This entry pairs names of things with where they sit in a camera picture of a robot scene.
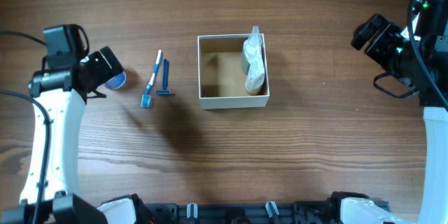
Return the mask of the white floral cosmetic tube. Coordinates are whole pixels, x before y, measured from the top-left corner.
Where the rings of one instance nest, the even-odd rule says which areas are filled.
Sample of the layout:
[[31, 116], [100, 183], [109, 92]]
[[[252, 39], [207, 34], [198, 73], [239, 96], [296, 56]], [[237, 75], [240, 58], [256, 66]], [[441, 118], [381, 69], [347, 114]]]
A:
[[256, 95], [261, 91], [265, 81], [265, 67], [263, 55], [261, 59], [256, 59], [250, 65], [248, 75], [246, 75], [245, 88], [250, 95]]

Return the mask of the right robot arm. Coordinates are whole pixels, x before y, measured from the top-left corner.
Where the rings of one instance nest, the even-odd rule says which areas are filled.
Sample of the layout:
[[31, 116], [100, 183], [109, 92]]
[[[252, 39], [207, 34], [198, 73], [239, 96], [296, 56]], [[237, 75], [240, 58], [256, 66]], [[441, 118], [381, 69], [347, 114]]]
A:
[[419, 96], [426, 128], [426, 170], [419, 223], [447, 222], [447, 0], [410, 0], [407, 26], [380, 14], [358, 26], [351, 46]]

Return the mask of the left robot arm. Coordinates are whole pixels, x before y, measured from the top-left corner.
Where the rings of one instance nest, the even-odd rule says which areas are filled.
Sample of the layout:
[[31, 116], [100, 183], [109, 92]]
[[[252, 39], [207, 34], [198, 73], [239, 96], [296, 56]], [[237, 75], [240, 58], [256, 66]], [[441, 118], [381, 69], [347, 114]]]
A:
[[47, 54], [29, 82], [35, 128], [27, 181], [20, 205], [2, 213], [2, 223], [137, 223], [134, 196], [99, 207], [81, 198], [78, 184], [78, 136], [87, 101], [102, 98], [97, 88], [123, 72], [111, 49], [90, 52], [84, 29], [62, 24], [43, 31]]

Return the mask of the blue white toothbrush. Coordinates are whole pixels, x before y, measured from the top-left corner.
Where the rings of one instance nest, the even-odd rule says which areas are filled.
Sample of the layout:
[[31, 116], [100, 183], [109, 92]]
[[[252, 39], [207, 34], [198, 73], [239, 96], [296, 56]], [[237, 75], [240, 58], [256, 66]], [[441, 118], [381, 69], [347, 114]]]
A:
[[151, 75], [150, 80], [146, 86], [146, 89], [141, 97], [141, 108], [148, 109], [151, 105], [150, 92], [151, 92], [151, 88], [154, 86], [156, 76], [157, 76], [158, 70], [160, 68], [160, 63], [162, 61], [162, 56], [163, 56], [163, 52], [161, 50], [158, 50], [155, 65], [153, 67], [152, 75]]

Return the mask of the blue disposable razor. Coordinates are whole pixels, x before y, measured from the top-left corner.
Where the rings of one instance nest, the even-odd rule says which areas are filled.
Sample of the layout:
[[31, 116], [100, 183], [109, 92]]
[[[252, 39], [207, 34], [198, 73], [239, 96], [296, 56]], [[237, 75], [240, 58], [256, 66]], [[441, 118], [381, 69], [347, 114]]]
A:
[[168, 96], [171, 94], [171, 91], [167, 88], [168, 75], [169, 75], [169, 61], [165, 59], [163, 62], [162, 88], [160, 90], [155, 91], [157, 95]]

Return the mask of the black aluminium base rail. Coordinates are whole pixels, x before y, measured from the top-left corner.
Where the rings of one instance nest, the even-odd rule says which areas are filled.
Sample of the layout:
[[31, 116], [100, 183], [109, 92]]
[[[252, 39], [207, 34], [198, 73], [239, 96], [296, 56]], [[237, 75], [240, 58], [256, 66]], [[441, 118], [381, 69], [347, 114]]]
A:
[[231, 224], [231, 223], [283, 223], [317, 224], [340, 223], [336, 203], [329, 201], [301, 201], [276, 204], [147, 204], [156, 223]]

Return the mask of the clear spray bottle dark liquid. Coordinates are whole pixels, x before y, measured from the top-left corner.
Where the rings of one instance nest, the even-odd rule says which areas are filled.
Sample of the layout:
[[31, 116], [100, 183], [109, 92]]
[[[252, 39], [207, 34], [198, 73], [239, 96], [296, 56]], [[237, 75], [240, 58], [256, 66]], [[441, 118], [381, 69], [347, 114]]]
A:
[[254, 26], [250, 36], [243, 43], [241, 65], [246, 75], [249, 74], [250, 65], [262, 58], [262, 42], [259, 27]]

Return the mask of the white lidded blue jar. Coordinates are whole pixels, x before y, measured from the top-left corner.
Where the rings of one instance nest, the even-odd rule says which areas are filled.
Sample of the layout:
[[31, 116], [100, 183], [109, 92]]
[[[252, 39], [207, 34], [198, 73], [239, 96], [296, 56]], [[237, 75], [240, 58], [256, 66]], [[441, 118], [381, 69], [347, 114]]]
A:
[[110, 90], [115, 90], [115, 89], [118, 89], [121, 86], [123, 86], [125, 81], [126, 81], [126, 75], [125, 75], [125, 72], [123, 71], [121, 74], [108, 80], [103, 85]]

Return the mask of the white cardboard box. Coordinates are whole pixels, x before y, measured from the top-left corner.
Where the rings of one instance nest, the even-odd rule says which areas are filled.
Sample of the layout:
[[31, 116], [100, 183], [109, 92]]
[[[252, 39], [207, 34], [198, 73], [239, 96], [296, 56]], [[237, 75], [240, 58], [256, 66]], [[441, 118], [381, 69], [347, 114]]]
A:
[[197, 37], [199, 101], [202, 109], [265, 107], [270, 98], [269, 76], [257, 95], [246, 91], [242, 50], [248, 34]]

